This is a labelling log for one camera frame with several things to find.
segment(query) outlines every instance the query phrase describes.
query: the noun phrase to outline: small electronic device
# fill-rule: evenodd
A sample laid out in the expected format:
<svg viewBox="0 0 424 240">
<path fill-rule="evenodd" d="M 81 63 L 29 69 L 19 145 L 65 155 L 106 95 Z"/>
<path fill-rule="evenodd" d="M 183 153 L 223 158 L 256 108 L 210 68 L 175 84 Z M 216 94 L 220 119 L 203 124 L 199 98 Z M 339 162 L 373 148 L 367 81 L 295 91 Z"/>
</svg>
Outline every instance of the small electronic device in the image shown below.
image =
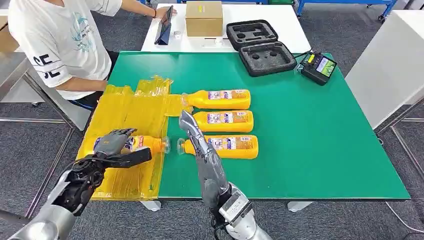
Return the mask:
<svg viewBox="0 0 424 240">
<path fill-rule="evenodd" d="M 159 22 L 159 26 L 157 27 L 156 40 L 154 41 L 154 44 L 168 45 L 171 34 L 171 18 L 173 8 L 174 7 L 171 5 L 168 11 L 166 11 L 162 16 L 162 19 Z"/>
<path fill-rule="evenodd" d="M 297 67 L 300 73 L 320 86 L 324 86 L 337 66 L 337 62 L 324 56 L 321 52 L 310 51 Z"/>
</svg>

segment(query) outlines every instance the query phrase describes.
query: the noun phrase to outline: cardboard box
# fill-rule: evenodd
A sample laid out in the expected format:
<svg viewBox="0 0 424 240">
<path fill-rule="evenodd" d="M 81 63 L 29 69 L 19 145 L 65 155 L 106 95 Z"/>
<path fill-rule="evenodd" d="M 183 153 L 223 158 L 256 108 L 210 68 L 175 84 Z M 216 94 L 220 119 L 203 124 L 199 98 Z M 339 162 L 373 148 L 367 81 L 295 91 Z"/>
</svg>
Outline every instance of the cardboard box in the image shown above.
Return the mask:
<svg viewBox="0 0 424 240">
<path fill-rule="evenodd" d="M 14 52 L 18 47 L 18 42 L 16 42 L 9 32 L 8 17 L 0 16 L 0 52 Z"/>
<path fill-rule="evenodd" d="M 223 5 L 221 1 L 187 1 L 185 25 L 189 37 L 221 37 Z"/>
</svg>

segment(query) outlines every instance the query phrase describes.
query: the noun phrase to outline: person's hand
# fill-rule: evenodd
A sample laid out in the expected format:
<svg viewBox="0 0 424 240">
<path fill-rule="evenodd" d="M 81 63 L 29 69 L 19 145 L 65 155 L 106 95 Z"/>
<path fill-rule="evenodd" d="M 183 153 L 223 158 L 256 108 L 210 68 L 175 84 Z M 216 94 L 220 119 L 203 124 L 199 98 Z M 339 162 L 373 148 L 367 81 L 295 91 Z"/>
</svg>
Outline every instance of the person's hand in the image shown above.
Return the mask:
<svg viewBox="0 0 424 240">
<path fill-rule="evenodd" d="M 169 6 L 164 6 L 164 7 L 156 9 L 156 18 L 161 19 L 165 15 L 165 13 L 168 11 L 168 9 L 170 9 Z M 176 15 L 176 14 L 177 14 L 177 10 L 172 9 L 172 15 Z"/>
</svg>

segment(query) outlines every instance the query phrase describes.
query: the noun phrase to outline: black shorts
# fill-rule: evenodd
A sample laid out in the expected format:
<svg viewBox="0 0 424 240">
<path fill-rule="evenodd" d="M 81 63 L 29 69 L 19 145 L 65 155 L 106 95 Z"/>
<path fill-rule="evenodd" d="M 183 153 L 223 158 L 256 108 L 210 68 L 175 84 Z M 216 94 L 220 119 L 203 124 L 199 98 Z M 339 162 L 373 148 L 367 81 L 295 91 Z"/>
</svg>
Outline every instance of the black shorts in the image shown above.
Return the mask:
<svg viewBox="0 0 424 240">
<path fill-rule="evenodd" d="M 110 67 L 109 74 L 107 75 L 107 78 L 109 78 L 111 76 L 112 70 L 115 67 L 115 64 L 117 63 L 119 53 L 115 51 L 109 51 L 107 49 L 106 51 L 107 51 L 107 54 L 109 54 L 110 60 L 112 62 L 112 66 Z M 77 105 L 78 107 L 85 108 L 90 111 L 94 111 L 94 109 L 96 109 L 97 107 L 97 102 L 102 96 L 102 94 L 103 94 L 102 91 L 96 91 L 83 98 L 80 98 L 77 100 L 68 100 L 68 101 L 74 105 Z"/>
</svg>

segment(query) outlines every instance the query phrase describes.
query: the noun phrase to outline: green table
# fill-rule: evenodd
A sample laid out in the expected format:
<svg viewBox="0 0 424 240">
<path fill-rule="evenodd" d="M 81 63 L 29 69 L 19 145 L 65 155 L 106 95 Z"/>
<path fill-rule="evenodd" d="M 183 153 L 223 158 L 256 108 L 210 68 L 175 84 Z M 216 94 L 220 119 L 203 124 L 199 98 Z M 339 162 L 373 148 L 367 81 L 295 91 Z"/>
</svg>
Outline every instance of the green table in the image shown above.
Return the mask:
<svg viewBox="0 0 424 240">
<path fill-rule="evenodd" d="M 338 68 L 319 86 L 297 71 L 250 77 L 237 53 L 121 52 L 109 83 L 135 90 L 156 74 L 173 80 L 173 94 L 250 90 L 259 155 L 222 160 L 228 180 L 250 199 L 410 198 Z M 200 198 L 194 156 L 176 151 L 177 139 L 187 138 L 177 117 L 169 118 L 168 136 L 159 199 Z"/>
</svg>

